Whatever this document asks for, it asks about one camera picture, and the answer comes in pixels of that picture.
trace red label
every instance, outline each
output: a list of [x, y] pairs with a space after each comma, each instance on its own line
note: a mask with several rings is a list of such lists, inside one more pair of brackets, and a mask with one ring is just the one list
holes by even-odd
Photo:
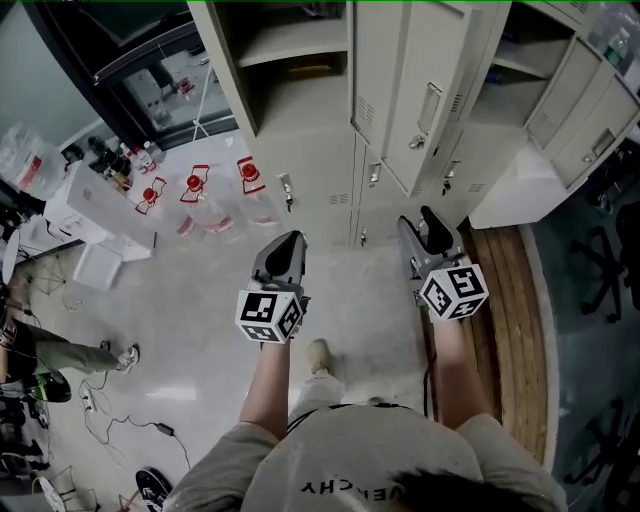
[[41, 165], [42, 160], [37, 156], [34, 156], [29, 169], [27, 170], [24, 177], [20, 180], [20, 186], [22, 188], [27, 188], [29, 185], [31, 185], [31, 182], [33, 181], [33, 178], [35, 178], [36, 174], [38, 174], [38, 169], [40, 169]]

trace floor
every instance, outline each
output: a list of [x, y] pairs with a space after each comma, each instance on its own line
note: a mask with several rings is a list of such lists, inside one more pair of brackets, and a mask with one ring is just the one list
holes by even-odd
[[[575, 475], [597, 453], [586, 424], [595, 419], [608, 432], [610, 402], [623, 399], [628, 417], [637, 411], [640, 390], [640, 312], [633, 308], [629, 290], [621, 288], [622, 319], [613, 325], [605, 319], [613, 312], [610, 295], [592, 315], [584, 316], [580, 311], [580, 303], [595, 296], [599, 272], [583, 256], [569, 253], [571, 240], [586, 243], [588, 230], [602, 225], [614, 254], [620, 253], [615, 233], [617, 210], [605, 215], [589, 206], [583, 197], [587, 187], [533, 225], [557, 331], [560, 422], [553, 474], [559, 481], [568, 473]], [[616, 207], [638, 200], [640, 186], [635, 185]], [[593, 247], [601, 251], [599, 241]], [[605, 481], [606, 472], [588, 488], [565, 484], [568, 502], [575, 501], [571, 511], [600, 510]]]
[[[89, 428], [104, 437], [111, 418], [127, 415], [136, 423], [165, 423], [194, 464], [234, 424], [259, 354], [233, 322], [236, 297], [267, 241], [160, 240], [157, 255], [125, 264], [108, 293], [72, 280], [49, 297], [32, 287], [32, 307], [44, 328], [76, 343], [98, 346], [110, 339], [121, 349], [140, 346], [139, 365], [129, 375], [109, 374], [104, 392], [96, 393], [102, 411], [87, 416]], [[68, 275], [81, 250], [63, 255]], [[42, 272], [43, 264], [38, 268]], [[346, 385], [345, 401], [381, 396], [421, 410], [425, 356], [399, 248], [331, 255], [310, 248], [303, 284], [311, 302], [292, 345], [290, 403], [309, 376], [306, 344], [324, 337]], [[74, 390], [84, 377], [75, 370], [64, 374]], [[100, 384], [102, 376], [91, 382]], [[118, 494], [134, 491], [142, 466], [158, 468], [174, 483], [187, 471], [178, 443], [153, 427], [115, 424], [114, 448], [108, 448], [87, 430], [77, 396], [50, 404], [49, 411], [50, 473], [73, 465], [77, 487], [94, 488], [104, 510], [116, 510]], [[46, 446], [46, 437], [39, 438]]]

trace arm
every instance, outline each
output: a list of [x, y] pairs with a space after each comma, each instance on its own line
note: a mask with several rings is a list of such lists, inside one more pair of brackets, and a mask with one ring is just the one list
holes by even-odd
[[478, 372], [466, 354], [460, 322], [433, 323], [436, 363], [436, 393], [442, 423], [457, 429], [478, 414], [491, 414]]
[[477, 370], [469, 364], [458, 321], [434, 322], [438, 407], [445, 426], [456, 429], [473, 449], [484, 480], [515, 491], [542, 511], [564, 511], [562, 488], [530, 453], [489, 415]]
[[260, 463], [287, 433], [289, 344], [265, 343], [240, 422], [178, 483], [165, 512], [240, 510]]
[[278, 439], [287, 434], [289, 409], [289, 343], [265, 343], [244, 401], [240, 421], [259, 425]]

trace pants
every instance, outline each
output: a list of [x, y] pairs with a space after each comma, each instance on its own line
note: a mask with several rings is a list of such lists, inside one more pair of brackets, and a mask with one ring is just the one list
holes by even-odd
[[108, 350], [75, 345], [52, 332], [27, 326], [33, 337], [38, 356], [34, 373], [47, 373], [62, 368], [75, 368], [86, 374], [115, 370], [118, 359]]
[[289, 414], [289, 423], [308, 412], [315, 411], [321, 407], [339, 405], [342, 401], [344, 384], [333, 375], [321, 372], [322, 370], [303, 384], [300, 390], [300, 398], [298, 398], [291, 414]]

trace leg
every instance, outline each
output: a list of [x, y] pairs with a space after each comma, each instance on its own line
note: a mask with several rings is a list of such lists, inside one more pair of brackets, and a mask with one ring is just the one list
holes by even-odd
[[313, 376], [302, 386], [300, 397], [289, 414], [289, 423], [321, 407], [340, 404], [344, 394], [342, 382], [329, 373], [331, 354], [327, 343], [322, 339], [311, 342], [307, 356]]
[[119, 368], [118, 359], [111, 352], [86, 345], [37, 341], [36, 355], [35, 373], [75, 368], [89, 374]]

